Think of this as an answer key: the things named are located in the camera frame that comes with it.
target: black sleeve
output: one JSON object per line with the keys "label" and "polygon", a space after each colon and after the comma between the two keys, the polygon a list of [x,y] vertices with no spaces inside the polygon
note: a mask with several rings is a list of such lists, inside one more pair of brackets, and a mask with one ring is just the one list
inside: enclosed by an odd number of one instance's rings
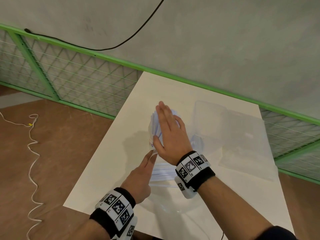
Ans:
{"label": "black sleeve", "polygon": [[256,240],[297,240],[294,234],[280,226],[272,226],[265,230]]}

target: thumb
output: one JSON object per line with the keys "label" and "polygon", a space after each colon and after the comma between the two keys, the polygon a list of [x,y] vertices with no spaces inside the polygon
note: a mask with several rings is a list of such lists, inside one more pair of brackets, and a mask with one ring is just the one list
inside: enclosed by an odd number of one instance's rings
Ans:
{"label": "thumb", "polygon": [[158,154],[160,157],[162,157],[162,155],[165,154],[165,149],[161,144],[161,141],[159,140],[158,136],[153,136],[153,145],[155,147],[155,149],[157,150]]}

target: brown floor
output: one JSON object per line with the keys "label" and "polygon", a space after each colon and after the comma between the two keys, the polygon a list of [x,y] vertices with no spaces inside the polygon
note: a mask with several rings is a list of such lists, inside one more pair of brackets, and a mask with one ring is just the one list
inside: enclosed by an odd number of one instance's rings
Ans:
{"label": "brown floor", "polygon": [[[12,91],[0,86],[0,96]],[[28,124],[30,114],[39,114],[32,137],[39,144],[32,149],[41,157],[32,169],[39,189],[34,198],[45,204],[32,213],[43,222],[30,234],[32,240],[66,239],[88,215],[63,207],[112,120],[48,100],[1,109],[9,121]],[[26,239],[34,222],[28,212],[35,186],[28,170],[35,155],[27,150],[29,128],[5,122],[0,117],[0,239]],[[320,185],[280,174],[292,224],[299,239],[320,236]],[[135,233],[139,239],[150,239]]]}

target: green metal frame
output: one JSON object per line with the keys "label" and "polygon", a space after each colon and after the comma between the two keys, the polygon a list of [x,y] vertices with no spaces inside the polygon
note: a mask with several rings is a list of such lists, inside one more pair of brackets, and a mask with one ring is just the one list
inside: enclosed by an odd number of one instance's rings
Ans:
{"label": "green metal frame", "polygon": [[[72,51],[75,51],[75,52],[79,52],[79,53],[82,53],[82,54],[85,54],[85,55],[93,56],[93,57],[96,57],[96,58],[99,58],[99,59],[102,59],[102,60],[110,61],[110,62],[119,64],[119,65],[123,65],[123,66],[129,67],[129,68],[133,68],[133,69],[136,69],[136,70],[149,72],[149,73],[152,73],[152,74],[155,74],[155,75],[159,75],[159,76],[162,76],[162,77],[166,77],[166,78],[169,78],[169,79],[172,79],[172,80],[176,80],[176,81],[179,81],[179,82],[182,82],[182,83],[186,83],[186,84],[193,85],[193,86],[196,86],[196,87],[199,87],[199,88],[203,88],[203,89],[206,89],[206,90],[210,90],[210,91],[213,91],[213,92],[224,94],[224,95],[227,95],[227,96],[230,96],[230,97],[233,97],[233,98],[237,98],[237,99],[240,99],[240,100],[244,100],[244,101],[247,101],[247,102],[250,102],[250,103],[254,103],[254,104],[259,105],[263,109],[267,109],[267,110],[270,110],[270,111],[273,111],[273,112],[276,112],[276,113],[279,113],[279,114],[283,114],[283,115],[286,115],[286,116],[289,116],[289,117],[292,117],[292,118],[295,118],[295,119],[298,119],[298,120],[306,121],[308,123],[312,123],[312,124],[320,126],[320,120],[318,120],[316,118],[312,118],[312,117],[309,117],[309,116],[305,116],[303,114],[295,113],[295,112],[292,112],[292,111],[289,111],[289,110],[286,110],[286,109],[279,108],[279,107],[274,106],[274,105],[263,103],[261,101],[257,101],[257,100],[254,100],[254,99],[251,99],[251,98],[248,98],[248,97],[244,97],[244,96],[232,93],[232,92],[228,92],[228,91],[222,90],[222,89],[214,88],[214,87],[211,87],[211,86],[208,86],[208,85],[205,85],[205,84],[201,84],[199,82],[191,81],[191,80],[179,77],[179,76],[171,75],[171,74],[168,74],[166,72],[162,72],[162,71],[158,71],[158,70],[155,70],[155,69],[152,69],[152,68],[148,68],[148,67],[143,66],[143,65],[135,64],[135,63],[132,63],[132,62],[129,62],[129,61],[125,61],[125,60],[121,60],[121,59],[118,59],[118,58],[115,58],[115,57],[104,55],[104,54],[96,52],[96,51],[92,51],[92,50],[88,50],[88,49],[84,49],[84,48],[79,48],[79,47],[76,47],[76,46],[73,46],[73,45],[70,45],[70,44],[63,43],[63,42],[61,42],[59,40],[55,40],[55,39],[51,39],[51,38],[47,38],[47,37],[43,37],[43,36],[30,34],[30,33],[27,33],[25,31],[21,30],[21,29],[10,27],[10,26],[4,25],[4,24],[0,24],[0,29],[6,30],[9,33],[9,35],[11,36],[12,40],[14,41],[14,43],[18,46],[19,50],[22,52],[22,55],[26,58],[27,62],[30,64],[31,68],[37,73],[39,79],[41,80],[41,82],[43,83],[45,88],[47,88],[47,90],[50,92],[51,96],[47,96],[47,95],[44,95],[44,94],[33,92],[33,91],[27,90],[25,88],[17,87],[17,86],[14,86],[14,85],[11,85],[11,84],[7,84],[7,83],[4,83],[4,82],[0,81],[1,85],[7,86],[7,87],[10,87],[10,88],[14,88],[14,89],[17,89],[17,90],[22,91],[22,92],[30,93],[30,94],[38,96],[38,97],[42,97],[42,98],[45,98],[45,99],[56,101],[58,103],[61,103],[61,104],[64,104],[64,105],[68,105],[68,106],[74,107],[76,109],[81,109],[83,111],[86,111],[86,112],[89,112],[89,113],[93,113],[95,115],[99,115],[99,116],[102,116],[102,117],[106,117],[108,119],[115,119],[115,117],[111,116],[111,115],[108,115],[108,114],[105,114],[105,113],[101,113],[99,111],[95,111],[95,110],[92,110],[92,109],[88,109],[88,108],[73,104],[73,103],[70,103],[70,102],[66,102],[66,101],[60,100],[58,95],[57,95],[57,93],[55,92],[54,88],[51,86],[49,80],[47,79],[45,73],[42,71],[41,67],[39,66],[38,62],[36,61],[35,57],[30,52],[29,48],[27,47],[26,43],[23,41],[21,36],[30,37],[30,38],[33,38],[33,39],[38,40],[38,41],[46,42],[46,43],[49,43],[49,44],[52,44],[52,45],[57,45],[57,46],[62,47],[62,48],[66,48],[66,49],[69,49],[69,50],[72,50]],[[277,157],[275,159],[275,161],[276,162],[281,162],[283,160],[288,160],[288,159],[290,159],[292,157],[296,157],[296,156],[298,156],[298,155],[300,155],[302,153],[306,153],[306,152],[308,152],[308,151],[310,151],[310,150],[312,150],[312,149],[314,149],[315,147],[318,147],[318,146],[320,146],[320,141],[316,141],[314,143],[311,143],[310,145],[306,145],[306,146],[304,146],[304,147],[302,147],[300,149],[293,150],[293,151],[291,151],[291,152],[289,152],[289,153],[287,153],[285,155]],[[285,174],[288,174],[288,175],[291,175],[291,176],[294,176],[294,177],[297,177],[297,178],[300,178],[300,179],[304,179],[306,181],[310,181],[310,182],[314,182],[314,183],[320,184],[320,181],[317,181],[317,180],[314,180],[314,179],[299,175],[297,173],[293,173],[293,172],[286,171],[286,170],[283,170],[283,169],[279,169],[279,172],[285,173]]]}

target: wrist-mounted device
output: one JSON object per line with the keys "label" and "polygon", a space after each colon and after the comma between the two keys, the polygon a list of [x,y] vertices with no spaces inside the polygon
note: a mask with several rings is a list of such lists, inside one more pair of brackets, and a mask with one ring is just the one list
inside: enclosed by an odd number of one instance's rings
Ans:
{"label": "wrist-mounted device", "polygon": [[137,225],[134,216],[136,202],[123,188],[110,190],[95,206],[90,219],[98,222],[109,234],[110,239],[130,240]]}
{"label": "wrist-mounted device", "polygon": [[196,151],[185,154],[179,160],[176,173],[178,176],[174,180],[187,199],[193,198],[198,188],[209,178],[215,176],[205,156]]}

